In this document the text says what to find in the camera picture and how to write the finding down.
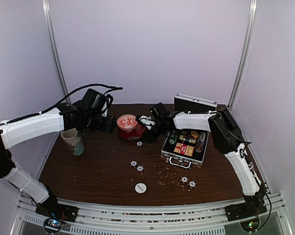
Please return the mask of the red playing card box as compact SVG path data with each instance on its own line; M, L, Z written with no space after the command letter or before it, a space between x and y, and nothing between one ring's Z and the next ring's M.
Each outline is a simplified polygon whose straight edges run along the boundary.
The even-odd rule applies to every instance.
M194 153L194 147L184 144L184 143L177 143L174 149L175 153L178 153L183 156L192 156Z

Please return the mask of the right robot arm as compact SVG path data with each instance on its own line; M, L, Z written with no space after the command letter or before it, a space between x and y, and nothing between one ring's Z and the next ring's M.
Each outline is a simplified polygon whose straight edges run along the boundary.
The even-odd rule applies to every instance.
M246 159L246 146L249 142L244 140L228 108L206 112L182 110L170 113L163 103L158 103L150 112L154 118L144 115L136 118L147 128L144 138L148 142L154 142L161 134L174 129L210 132L215 149L229 160L241 183L245 200L242 212L246 216L252 216L260 209L266 191L255 172L253 162Z

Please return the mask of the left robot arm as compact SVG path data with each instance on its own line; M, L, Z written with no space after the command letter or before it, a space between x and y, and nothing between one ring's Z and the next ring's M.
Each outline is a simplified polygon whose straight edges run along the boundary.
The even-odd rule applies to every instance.
M74 104L60 101L41 112L0 121L0 178L42 204L43 211L50 217L57 217L61 206L54 201L53 194L13 162L9 149L49 133L73 130L75 137L81 137L85 131L113 133L116 119L107 114L112 102L110 94L88 89L84 97Z

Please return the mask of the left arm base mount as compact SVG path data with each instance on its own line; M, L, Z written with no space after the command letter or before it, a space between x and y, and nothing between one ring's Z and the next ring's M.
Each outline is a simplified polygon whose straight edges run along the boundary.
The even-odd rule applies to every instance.
M78 214L77 207L60 204L56 198L49 198L43 203L31 199L31 202L36 206L37 214L47 217L43 222L43 228L48 234L58 233L68 225L68 222L75 222Z

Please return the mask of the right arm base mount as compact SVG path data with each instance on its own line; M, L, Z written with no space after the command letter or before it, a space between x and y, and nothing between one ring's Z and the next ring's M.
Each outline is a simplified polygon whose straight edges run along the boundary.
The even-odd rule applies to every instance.
M228 222L240 220L240 226L247 233L259 231L261 226L260 214L267 212L264 202L265 194L258 192L254 196L244 196L244 202L225 207Z

